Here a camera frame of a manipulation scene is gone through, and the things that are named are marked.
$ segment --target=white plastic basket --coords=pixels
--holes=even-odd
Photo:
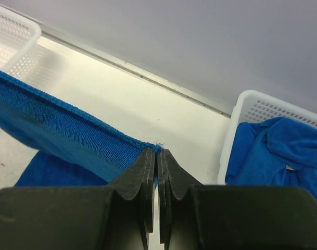
[[[257,91],[247,90],[240,94],[223,145],[218,175],[219,185],[225,185],[225,175],[238,124],[244,121],[263,122],[279,116],[292,118],[317,129],[317,115],[312,112]]]
[[[23,79],[38,57],[40,27],[0,6],[0,70]]]

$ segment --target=table surface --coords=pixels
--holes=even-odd
[[[196,179],[216,183],[229,118],[46,37],[39,51],[24,82],[134,138],[163,143]],[[0,188],[14,185],[35,153],[0,129]],[[149,249],[163,249],[157,191]]]

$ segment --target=blue towel in basket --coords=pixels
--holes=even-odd
[[[144,148],[152,147],[156,152],[161,149],[159,145],[131,138],[88,113],[1,71],[0,127],[23,144],[41,151],[23,173],[26,177],[21,177],[20,185],[41,183],[37,180],[40,178],[37,165],[44,160],[54,161],[55,171],[67,168],[61,171],[59,184],[63,179],[64,183],[71,185],[65,172],[80,171],[79,167],[110,182],[132,165]],[[44,167],[40,167],[41,176],[49,178],[47,175],[51,174],[57,178],[57,173],[49,173]]]
[[[317,199],[317,129],[284,117],[239,124],[225,181],[299,186]]]

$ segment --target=white basket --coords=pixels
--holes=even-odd
[[[0,70],[22,79],[35,65],[40,27],[0,6]]]
[[[223,145],[218,175],[219,185],[225,185],[225,175],[238,124],[244,121],[263,122],[279,116],[292,118],[317,129],[317,115],[312,112],[257,91],[247,90],[240,94]]]

